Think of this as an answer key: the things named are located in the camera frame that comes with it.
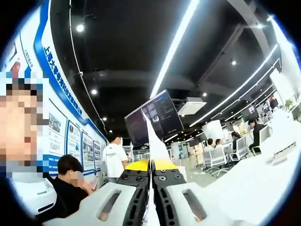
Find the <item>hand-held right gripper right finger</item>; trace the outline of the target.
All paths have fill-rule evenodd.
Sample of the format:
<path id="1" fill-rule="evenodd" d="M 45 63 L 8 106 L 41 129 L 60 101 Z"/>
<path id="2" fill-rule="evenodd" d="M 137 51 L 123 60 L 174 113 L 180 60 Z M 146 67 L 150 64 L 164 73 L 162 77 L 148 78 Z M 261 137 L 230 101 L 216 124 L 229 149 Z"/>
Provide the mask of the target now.
<path id="1" fill-rule="evenodd" d="M 233 219 L 219 207 L 217 199 L 195 182 L 186 182 L 169 160 L 151 161 L 154 204 L 161 226 L 251 226 Z"/>

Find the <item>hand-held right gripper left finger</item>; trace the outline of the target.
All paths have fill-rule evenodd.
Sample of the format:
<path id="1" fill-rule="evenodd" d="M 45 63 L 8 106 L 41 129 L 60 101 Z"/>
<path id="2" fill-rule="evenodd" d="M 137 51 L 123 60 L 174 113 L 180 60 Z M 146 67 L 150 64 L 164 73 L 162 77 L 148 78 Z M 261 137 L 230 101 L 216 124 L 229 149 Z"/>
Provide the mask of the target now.
<path id="1" fill-rule="evenodd" d="M 108 182 L 83 199 L 79 210 L 45 226 L 141 226 L 150 188 L 150 161 L 129 164 L 116 183 Z"/>

